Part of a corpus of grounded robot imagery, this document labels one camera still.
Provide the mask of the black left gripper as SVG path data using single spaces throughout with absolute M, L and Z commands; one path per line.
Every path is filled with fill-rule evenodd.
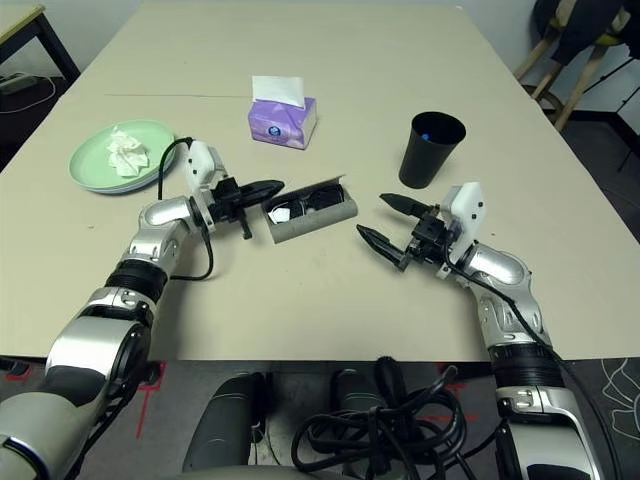
M 284 186 L 280 180 L 259 180 L 243 185 L 240 190 L 234 177 L 224 178 L 212 190 L 212 220 L 215 224 L 238 222 L 243 238 L 249 240 L 251 230 L 243 203 L 260 204 L 274 197 Z

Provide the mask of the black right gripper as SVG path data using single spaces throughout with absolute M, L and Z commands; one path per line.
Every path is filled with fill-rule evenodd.
M 444 248 L 449 233 L 444 221 L 438 217 L 439 208 L 426 209 L 425 204 L 394 193 L 382 193 L 379 198 L 404 215 L 420 217 L 411 232 L 407 253 L 418 263 L 443 264 Z M 356 229 L 372 250 L 390 261 L 399 271 L 406 269 L 409 257 L 404 251 L 394 246 L 386 236 L 360 224 L 356 225 Z

